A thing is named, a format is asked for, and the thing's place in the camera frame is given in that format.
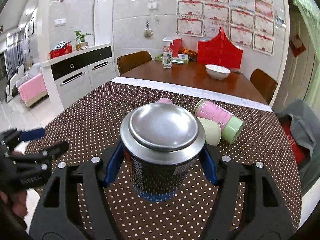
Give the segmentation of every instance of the silver screw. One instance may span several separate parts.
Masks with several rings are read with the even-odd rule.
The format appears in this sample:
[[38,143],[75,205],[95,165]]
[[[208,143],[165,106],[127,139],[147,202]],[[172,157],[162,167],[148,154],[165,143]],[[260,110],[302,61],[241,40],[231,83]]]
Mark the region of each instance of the silver screw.
[[58,164],[58,168],[59,169],[63,169],[65,166],[67,166],[65,162],[62,162],[62,163]]
[[48,165],[47,164],[41,164],[41,168],[46,171],[48,169]]
[[231,161],[231,157],[230,156],[228,156],[228,155],[223,155],[222,156],[222,160],[224,161],[224,162],[229,162],[229,161]]
[[258,168],[263,168],[263,163],[262,162],[256,162],[256,166]]
[[98,157],[98,156],[95,156],[91,159],[91,162],[93,162],[93,163],[98,163],[99,161],[100,161],[100,157]]

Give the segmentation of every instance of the bottle label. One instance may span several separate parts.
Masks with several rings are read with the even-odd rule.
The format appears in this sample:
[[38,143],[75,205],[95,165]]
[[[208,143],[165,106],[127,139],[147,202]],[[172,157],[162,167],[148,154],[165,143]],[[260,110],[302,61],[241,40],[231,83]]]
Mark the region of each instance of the bottle label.
[[164,65],[170,65],[171,61],[172,61],[172,54],[168,53],[168,52],[164,52],[162,54],[162,64]]

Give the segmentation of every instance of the dining table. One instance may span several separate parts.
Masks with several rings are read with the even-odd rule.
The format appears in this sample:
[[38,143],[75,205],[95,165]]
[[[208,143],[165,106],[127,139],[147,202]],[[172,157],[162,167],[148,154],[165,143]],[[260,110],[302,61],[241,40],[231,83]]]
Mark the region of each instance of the dining table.
[[[190,112],[199,100],[206,98],[242,119],[245,126],[237,140],[231,145],[221,140],[218,149],[239,163],[262,162],[280,190],[294,230],[298,229],[301,187],[294,155],[276,115],[241,73],[232,72],[224,80],[215,80],[207,74],[205,65],[197,62],[165,69],[162,62],[149,61],[106,82],[68,107],[45,127],[45,137],[27,146],[26,154],[65,140],[70,148],[53,161],[52,169],[60,162],[80,165],[116,144],[121,122],[130,111],[161,98],[168,98]],[[218,187],[206,179],[200,162],[196,161],[173,198],[152,203],[135,192],[124,161],[116,181],[104,193],[124,239],[195,240],[205,227]],[[244,193],[245,184],[239,183],[230,230],[240,225]],[[84,228],[92,230],[94,225],[81,183],[78,196]]]

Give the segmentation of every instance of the flower pot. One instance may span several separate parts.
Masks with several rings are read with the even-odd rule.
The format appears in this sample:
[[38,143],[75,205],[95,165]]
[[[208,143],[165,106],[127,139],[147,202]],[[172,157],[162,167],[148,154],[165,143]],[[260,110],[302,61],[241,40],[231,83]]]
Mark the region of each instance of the flower pot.
[[76,44],[76,50],[86,49],[88,47],[89,46],[87,42],[80,42]]

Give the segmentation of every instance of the brown tablecloth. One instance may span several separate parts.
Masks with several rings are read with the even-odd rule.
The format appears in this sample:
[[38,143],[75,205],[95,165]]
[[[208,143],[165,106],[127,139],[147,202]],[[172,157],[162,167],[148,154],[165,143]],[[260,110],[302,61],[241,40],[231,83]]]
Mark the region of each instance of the brown tablecloth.
[[[162,90],[107,82],[87,94],[46,126],[46,136],[31,142],[26,153],[39,151],[66,140],[69,151],[53,163],[61,161],[79,165],[100,155],[104,148],[120,138],[122,119],[133,109],[160,98],[192,111],[200,98]],[[297,229],[301,214],[301,188],[298,168],[280,123],[272,112],[215,101],[246,121],[234,144],[221,141],[219,148],[224,155],[252,165],[263,162],[278,185],[286,201],[292,224]],[[239,225],[241,218],[244,183],[239,184],[234,220],[230,229]],[[118,178],[108,189],[106,197],[113,216],[125,239],[198,239],[210,214],[218,188],[205,178],[197,161],[183,185],[172,199],[162,203],[148,202],[136,194],[132,187],[126,163]],[[92,229],[85,205],[85,192],[78,187],[79,205],[84,227]]]

